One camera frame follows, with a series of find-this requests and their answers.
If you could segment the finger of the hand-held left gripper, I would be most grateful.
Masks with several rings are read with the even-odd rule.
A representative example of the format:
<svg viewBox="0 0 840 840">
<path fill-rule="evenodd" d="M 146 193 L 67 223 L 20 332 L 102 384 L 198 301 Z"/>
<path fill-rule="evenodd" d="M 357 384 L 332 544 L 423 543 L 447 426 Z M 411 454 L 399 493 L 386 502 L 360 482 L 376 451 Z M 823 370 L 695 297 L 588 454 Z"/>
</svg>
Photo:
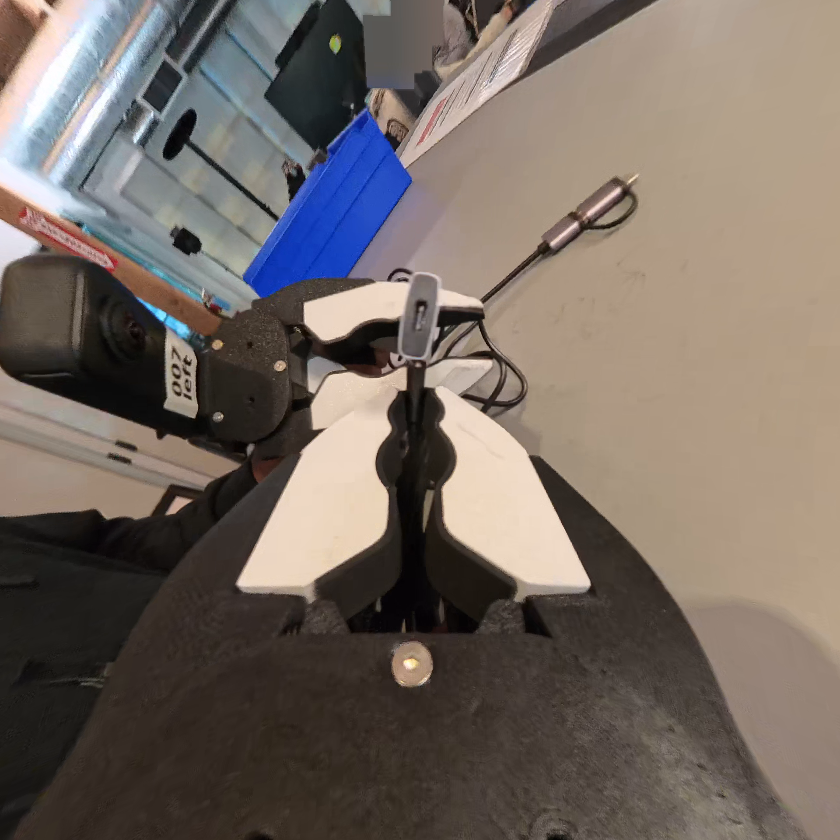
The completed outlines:
<svg viewBox="0 0 840 840">
<path fill-rule="evenodd" d="M 303 332 L 311 353 L 349 364 L 351 357 L 363 349 L 385 342 L 398 354 L 397 332 L 406 291 L 407 281 L 373 281 L 306 302 Z M 485 306 L 479 299 L 443 288 L 434 342 L 442 328 L 477 322 L 484 316 Z"/>
<path fill-rule="evenodd" d="M 489 374 L 493 363 L 484 358 L 445 359 L 425 370 L 427 389 L 443 386 L 462 395 Z M 311 428 L 324 430 L 356 408 L 379 397 L 406 389 L 403 367 L 379 376 L 365 375 L 342 367 L 327 370 L 326 363 L 313 360 L 309 365 L 309 385 L 314 396 L 310 402 Z"/>
</svg>

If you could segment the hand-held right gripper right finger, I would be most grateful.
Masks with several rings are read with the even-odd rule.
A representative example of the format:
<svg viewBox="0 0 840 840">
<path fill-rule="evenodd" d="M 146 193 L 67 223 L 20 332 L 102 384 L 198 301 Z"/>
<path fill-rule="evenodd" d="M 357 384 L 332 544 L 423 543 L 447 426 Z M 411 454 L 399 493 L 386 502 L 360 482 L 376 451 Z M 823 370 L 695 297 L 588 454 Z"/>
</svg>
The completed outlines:
<svg viewBox="0 0 840 840">
<path fill-rule="evenodd" d="M 526 449 L 445 387 L 426 392 L 433 495 L 424 565 L 448 606 L 480 623 L 493 603 L 592 588 Z"/>
</svg>

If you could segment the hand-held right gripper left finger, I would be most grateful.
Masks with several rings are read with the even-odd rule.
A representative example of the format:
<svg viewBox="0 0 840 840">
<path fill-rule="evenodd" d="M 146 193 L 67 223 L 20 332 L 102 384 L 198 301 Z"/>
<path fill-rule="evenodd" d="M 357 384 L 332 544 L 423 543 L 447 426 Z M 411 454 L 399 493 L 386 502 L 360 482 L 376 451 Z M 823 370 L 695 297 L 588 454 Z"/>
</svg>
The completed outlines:
<svg viewBox="0 0 840 840">
<path fill-rule="evenodd" d="M 348 619 L 393 588 L 403 566 L 402 409 L 388 387 L 303 449 L 239 574 L 240 592 L 328 601 Z"/>
</svg>

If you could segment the grey usb hub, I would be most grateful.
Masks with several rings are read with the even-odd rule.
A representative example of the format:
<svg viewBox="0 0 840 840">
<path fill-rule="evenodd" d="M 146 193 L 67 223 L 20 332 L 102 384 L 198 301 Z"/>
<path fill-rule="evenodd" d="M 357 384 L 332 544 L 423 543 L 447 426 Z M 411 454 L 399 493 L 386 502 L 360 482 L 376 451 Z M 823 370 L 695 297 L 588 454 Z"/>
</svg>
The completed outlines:
<svg viewBox="0 0 840 840">
<path fill-rule="evenodd" d="M 414 272 L 407 282 L 397 332 L 397 353 L 409 363 L 425 363 L 432 353 L 442 302 L 442 281 L 427 272 Z"/>
</svg>

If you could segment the person's left forearm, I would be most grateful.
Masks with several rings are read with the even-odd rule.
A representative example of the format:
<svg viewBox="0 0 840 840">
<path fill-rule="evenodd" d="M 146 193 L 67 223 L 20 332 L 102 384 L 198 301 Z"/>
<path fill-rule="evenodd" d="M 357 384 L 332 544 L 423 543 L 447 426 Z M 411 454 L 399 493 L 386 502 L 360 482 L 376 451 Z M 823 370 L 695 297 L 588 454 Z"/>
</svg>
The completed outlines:
<svg viewBox="0 0 840 840">
<path fill-rule="evenodd" d="M 96 554 L 154 573 L 170 573 L 199 540 L 283 458 L 249 460 L 211 481 L 179 511 L 142 519 L 110 519 L 99 530 Z"/>
</svg>

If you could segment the wooden beam with red label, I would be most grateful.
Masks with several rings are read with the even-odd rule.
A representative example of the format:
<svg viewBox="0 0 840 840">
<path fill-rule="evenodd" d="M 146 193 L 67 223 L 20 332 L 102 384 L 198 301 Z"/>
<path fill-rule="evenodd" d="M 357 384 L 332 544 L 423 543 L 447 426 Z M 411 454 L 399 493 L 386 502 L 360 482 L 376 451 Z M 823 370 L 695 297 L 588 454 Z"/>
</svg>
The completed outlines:
<svg viewBox="0 0 840 840">
<path fill-rule="evenodd" d="M 163 310 L 197 333 L 211 335 L 221 325 L 221 318 L 202 302 L 188 297 L 138 262 L 5 185 L 1 186 L 1 218 L 49 249 L 85 259 L 105 269 L 135 297 Z"/>
</svg>

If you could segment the blue plastic bin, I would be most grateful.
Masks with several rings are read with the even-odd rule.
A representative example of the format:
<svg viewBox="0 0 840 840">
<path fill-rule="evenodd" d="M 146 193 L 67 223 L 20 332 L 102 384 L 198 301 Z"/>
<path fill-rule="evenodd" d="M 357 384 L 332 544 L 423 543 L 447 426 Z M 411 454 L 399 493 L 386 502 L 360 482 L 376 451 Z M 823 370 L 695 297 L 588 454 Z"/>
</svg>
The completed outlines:
<svg viewBox="0 0 840 840">
<path fill-rule="evenodd" d="M 413 181 L 366 110 L 327 155 L 245 271 L 259 298 L 303 280 L 348 277 Z"/>
</svg>

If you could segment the black monitor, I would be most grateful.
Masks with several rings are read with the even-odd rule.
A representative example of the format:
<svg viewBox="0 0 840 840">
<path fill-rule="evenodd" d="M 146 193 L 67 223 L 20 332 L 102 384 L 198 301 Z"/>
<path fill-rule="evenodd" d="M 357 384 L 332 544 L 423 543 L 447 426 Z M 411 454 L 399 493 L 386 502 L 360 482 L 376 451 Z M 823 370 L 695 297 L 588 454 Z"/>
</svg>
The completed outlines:
<svg viewBox="0 0 840 840">
<path fill-rule="evenodd" d="M 365 109 L 364 29 L 348 2 L 311 3 L 275 64 L 265 98 L 312 151 Z"/>
</svg>

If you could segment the black round stand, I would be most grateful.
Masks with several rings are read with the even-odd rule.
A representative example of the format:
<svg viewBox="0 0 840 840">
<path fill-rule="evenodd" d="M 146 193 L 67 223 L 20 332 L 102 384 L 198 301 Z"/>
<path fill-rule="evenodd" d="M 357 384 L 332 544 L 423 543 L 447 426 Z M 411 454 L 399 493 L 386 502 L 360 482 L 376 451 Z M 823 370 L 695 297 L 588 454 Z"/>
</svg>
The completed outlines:
<svg viewBox="0 0 840 840">
<path fill-rule="evenodd" d="M 173 128 L 169 132 L 162 151 L 162 156 L 165 161 L 175 160 L 183 151 L 187 149 L 193 152 L 198 159 L 205 165 L 211 168 L 217 175 L 219 175 L 227 184 L 232 186 L 237 192 L 244 196 L 251 204 L 255 205 L 263 214 L 267 215 L 272 222 L 279 221 L 279 216 L 256 194 L 253 194 L 243 183 L 235 178 L 223 166 L 211 158 L 204 150 L 202 150 L 193 141 L 193 132 L 197 125 L 197 114 L 192 108 L 185 110 L 184 113 L 174 123 Z"/>
</svg>

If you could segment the printed instruction sheet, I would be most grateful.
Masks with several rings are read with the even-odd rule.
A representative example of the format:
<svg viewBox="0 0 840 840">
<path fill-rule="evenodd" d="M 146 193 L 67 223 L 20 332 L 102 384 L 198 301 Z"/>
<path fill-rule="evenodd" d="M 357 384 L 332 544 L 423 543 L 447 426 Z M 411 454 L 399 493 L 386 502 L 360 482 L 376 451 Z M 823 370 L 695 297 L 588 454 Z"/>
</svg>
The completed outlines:
<svg viewBox="0 0 840 840">
<path fill-rule="evenodd" d="M 561 1 L 536 2 L 432 96 L 398 151 L 409 167 L 523 76 Z"/>
</svg>

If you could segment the small grey adapter with loop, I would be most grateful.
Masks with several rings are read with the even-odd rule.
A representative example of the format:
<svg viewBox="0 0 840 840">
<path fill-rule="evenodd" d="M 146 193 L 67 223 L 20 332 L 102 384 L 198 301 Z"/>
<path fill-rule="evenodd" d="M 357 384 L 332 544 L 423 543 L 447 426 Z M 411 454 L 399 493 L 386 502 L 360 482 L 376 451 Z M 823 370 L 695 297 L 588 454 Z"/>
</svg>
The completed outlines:
<svg viewBox="0 0 840 840">
<path fill-rule="evenodd" d="M 575 214 L 584 232 L 606 232 L 625 224 L 638 208 L 638 198 L 634 187 L 639 174 L 626 177 L 616 176 L 603 184 L 579 205 Z M 604 218 L 618 207 L 624 210 L 612 220 Z"/>
</svg>

